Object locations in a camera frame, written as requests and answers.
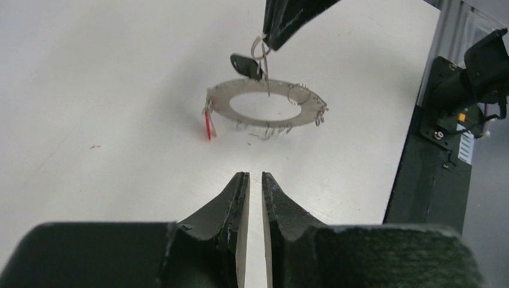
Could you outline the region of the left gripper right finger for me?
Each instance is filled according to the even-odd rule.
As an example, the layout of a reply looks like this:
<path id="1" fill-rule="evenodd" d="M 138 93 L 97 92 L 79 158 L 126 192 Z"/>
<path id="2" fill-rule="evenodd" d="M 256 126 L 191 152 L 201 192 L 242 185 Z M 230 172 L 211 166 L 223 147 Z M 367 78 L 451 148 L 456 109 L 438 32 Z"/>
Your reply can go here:
<path id="1" fill-rule="evenodd" d="M 262 174 L 268 287 L 486 287 L 471 250 L 433 224 L 325 224 Z"/>

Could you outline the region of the red tagged key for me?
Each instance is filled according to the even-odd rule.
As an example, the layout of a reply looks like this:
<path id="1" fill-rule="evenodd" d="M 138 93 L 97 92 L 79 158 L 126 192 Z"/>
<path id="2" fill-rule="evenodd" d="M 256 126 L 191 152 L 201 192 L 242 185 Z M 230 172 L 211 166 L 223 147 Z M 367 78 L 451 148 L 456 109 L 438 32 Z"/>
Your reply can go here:
<path id="1" fill-rule="evenodd" d="M 213 138 L 215 138 L 216 133 L 215 133 L 215 127 L 214 127 L 214 124 L 212 121 L 212 117 L 211 117 L 211 111 L 207 108 L 204 108 L 203 114 L 205 116 L 207 138 L 208 138 L 208 140 L 212 140 Z"/>

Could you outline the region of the black tagged key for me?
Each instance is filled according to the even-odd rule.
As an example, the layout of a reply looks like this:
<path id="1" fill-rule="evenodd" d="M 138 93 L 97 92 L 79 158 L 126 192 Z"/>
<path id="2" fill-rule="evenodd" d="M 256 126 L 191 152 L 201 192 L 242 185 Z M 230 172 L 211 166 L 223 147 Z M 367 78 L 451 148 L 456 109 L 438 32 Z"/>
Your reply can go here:
<path id="1" fill-rule="evenodd" d="M 230 62 L 237 73 L 249 79 L 261 81 L 264 77 L 263 69 L 253 58 L 233 53 L 230 55 Z"/>

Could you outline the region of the aluminium frame rail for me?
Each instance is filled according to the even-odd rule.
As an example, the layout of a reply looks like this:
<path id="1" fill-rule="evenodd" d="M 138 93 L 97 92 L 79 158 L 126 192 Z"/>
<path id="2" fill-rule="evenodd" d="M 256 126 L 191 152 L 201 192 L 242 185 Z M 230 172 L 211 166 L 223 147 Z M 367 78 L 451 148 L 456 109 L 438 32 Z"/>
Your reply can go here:
<path id="1" fill-rule="evenodd" d="M 431 64 L 437 56 L 462 66 L 467 48 L 492 30 L 508 27 L 508 1 L 428 1 L 440 10 L 416 105 L 424 101 Z"/>

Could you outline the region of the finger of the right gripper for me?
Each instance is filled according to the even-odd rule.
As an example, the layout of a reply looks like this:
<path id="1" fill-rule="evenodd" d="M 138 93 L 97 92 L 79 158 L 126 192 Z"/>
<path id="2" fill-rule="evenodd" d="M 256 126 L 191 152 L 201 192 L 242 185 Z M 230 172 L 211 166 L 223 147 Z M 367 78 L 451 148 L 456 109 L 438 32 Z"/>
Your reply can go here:
<path id="1" fill-rule="evenodd" d="M 264 43 L 279 50 L 302 26 L 339 0 L 266 0 L 262 33 Z"/>

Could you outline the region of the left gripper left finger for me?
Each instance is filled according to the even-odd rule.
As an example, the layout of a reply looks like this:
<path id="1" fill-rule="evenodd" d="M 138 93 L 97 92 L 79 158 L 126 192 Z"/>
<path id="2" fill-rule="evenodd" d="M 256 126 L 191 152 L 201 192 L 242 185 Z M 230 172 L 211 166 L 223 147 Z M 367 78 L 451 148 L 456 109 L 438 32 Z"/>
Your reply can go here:
<path id="1" fill-rule="evenodd" d="M 2 287 L 244 287 L 250 176 L 179 222 L 53 222 L 30 230 Z"/>

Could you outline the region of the metal key ring disc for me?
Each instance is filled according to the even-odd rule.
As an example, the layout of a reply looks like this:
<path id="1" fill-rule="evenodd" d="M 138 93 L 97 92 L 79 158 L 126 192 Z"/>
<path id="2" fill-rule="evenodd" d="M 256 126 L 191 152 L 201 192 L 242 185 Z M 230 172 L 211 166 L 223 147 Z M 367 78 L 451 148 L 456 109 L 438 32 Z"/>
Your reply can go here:
<path id="1" fill-rule="evenodd" d="M 253 129 L 251 135 L 263 140 L 304 125 L 323 124 L 329 108 L 316 92 L 303 83 L 269 77 L 267 57 L 272 50 L 264 39 L 264 34 L 257 36 L 246 56 L 260 64 L 263 79 L 256 81 L 241 75 L 219 83 L 207 90 L 204 108 L 211 111 L 211 117 L 215 113 L 232 121 L 238 129 Z"/>

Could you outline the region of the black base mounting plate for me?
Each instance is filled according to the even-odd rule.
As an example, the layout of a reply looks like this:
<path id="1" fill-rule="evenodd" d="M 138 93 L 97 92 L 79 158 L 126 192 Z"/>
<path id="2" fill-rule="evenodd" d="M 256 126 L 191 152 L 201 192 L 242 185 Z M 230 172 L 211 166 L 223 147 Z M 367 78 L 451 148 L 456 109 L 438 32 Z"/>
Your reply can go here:
<path id="1" fill-rule="evenodd" d="M 436 124 L 429 94 L 462 68 L 439 56 L 431 64 L 424 101 L 415 106 L 384 223 L 440 224 L 463 231 L 472 165 L 458 159 L 461 135 Z"/>

